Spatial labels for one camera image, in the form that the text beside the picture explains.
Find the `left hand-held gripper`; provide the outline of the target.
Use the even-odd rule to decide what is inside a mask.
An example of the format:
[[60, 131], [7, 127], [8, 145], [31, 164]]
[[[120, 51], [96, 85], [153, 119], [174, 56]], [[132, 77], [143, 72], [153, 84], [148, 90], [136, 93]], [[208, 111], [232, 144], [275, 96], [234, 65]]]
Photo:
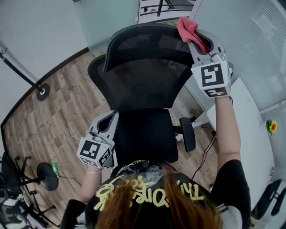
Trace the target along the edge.
[[85, 164], [102, 168], [114, 167], [114, 146], [112, 140], [115, 135], [119, 113], [115, 110], [105, 112], [96, 117], [80, 139], [77, 157]]

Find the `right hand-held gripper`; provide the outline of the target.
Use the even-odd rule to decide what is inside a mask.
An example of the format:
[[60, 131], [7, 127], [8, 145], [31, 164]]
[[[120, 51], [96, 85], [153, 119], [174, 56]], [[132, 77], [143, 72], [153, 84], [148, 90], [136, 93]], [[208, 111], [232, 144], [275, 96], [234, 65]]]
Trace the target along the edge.
[[196, 43], [188, 42], [194, 61], [191, 71], [199, 89], [207, 98], [229, 97], [233, 66], [227, 61], [222, 43], [205, 30], [196, 30], [196, 34], [208, 48], [201, 51]]

